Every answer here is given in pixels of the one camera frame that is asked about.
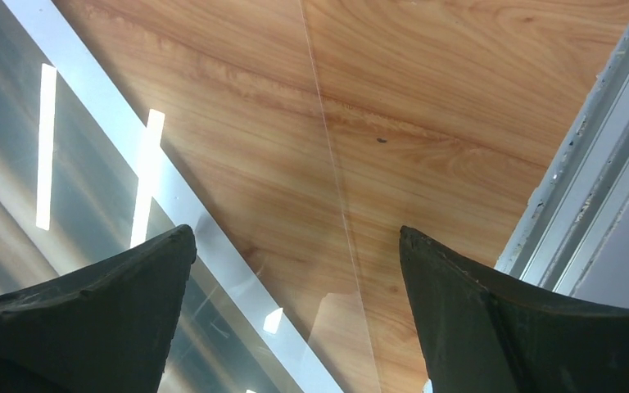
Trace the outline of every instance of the wooden panel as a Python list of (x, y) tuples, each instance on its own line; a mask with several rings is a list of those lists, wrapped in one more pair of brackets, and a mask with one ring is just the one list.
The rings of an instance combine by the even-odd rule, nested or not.
[(629, 0), (303, 3), (382, 390), (419, 391), (399, 227), (493, 265)]
[(165, 150), (303, 335), (354, 359), (323, 341), (351, 307), (327, 294), (356, 289), (324, 108), (394, 393), (426, 379), (399, 227), (495, 263), (629, 20), (629, 0), (303, 0), (318, 92), (297, 0), (56, 3), (134, 109), (167, 114)]

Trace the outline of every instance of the glass panel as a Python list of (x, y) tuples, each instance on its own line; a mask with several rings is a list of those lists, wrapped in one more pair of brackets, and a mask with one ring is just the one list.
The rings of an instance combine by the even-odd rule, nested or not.
[[(104, 37), (96, 49), (111, 58), (113, 79), (140, 97), (134, 106), (140, 117), (145, 120), (149, 109), (165, 115), (163, 149), (253, 272), (227, 285), (215, 273), (227, 256), (197, 260), (161, 391), (309, 393), (306, 387), (316, 381), (306, 380), (319, 377), (310, 372), (318, 362), (340, 391), (379, 391), (299, 3), (202, 2), (185, 15), (164, 11), (177, 5), (170, 3), (135, 2), (124, 14), (139, 23), (148, 15), (172, 16), (173, 26), (192, 26), (183, 33), (196, 40), (188, 46), (199, 54), (177, 46), (172, 56), (162, 56), (166, 47), (114, 23), (124, 7), (116, 2), (76, 26), (86, 43), (95, 34)], [(83, 7), (57, 5), (65, 16)], [(235, 7), (254, 7), (260, 17), (244, 20)], [(211, 15), (232, 18), (210, 25)], [(257, 33), (243, 31), (239, 43), (197, 38), (229, 36), (245, 26)], [(270, 29), (287, 31), (281, 34), (287, 43)], [(150, 162), (134, 170), (48, 56), (54, 58), (0, 1), (0, 294), (128, 249), (138, 228), (147, 230), (145, 237), (162, 233), (179, 224), (170, 217), (188, 203), (152, 199), (149, 210), (139, 208), (139, 190), (153, 181), (146, 175), (139, 181), (136, 173), (160, 166), (153, 164), (153, 142), (145, 142), (154, 135), (152, 120), (143, 133), (128, 131), (128, 138), (142, 139), (134, 146), (149, 149), (133, 152)], [(221, 68), (239, 61), (253, 69)], [(177, 79), (192, 66), (191, 78)], [(169, 187), (159, 176), (160, 187)], [(134, 228), (143, 222), (140, 210), (148, 223)], [(210, 242), (201, 222), (195, 227), (197, 244)], [(265, 287), (277, 305), (258, 323), (245, 306), (256, 287)], [(287, 323), (316, 358), (283, 356), (283, 348), (276, 354), (281, 341), (275, 338)]]

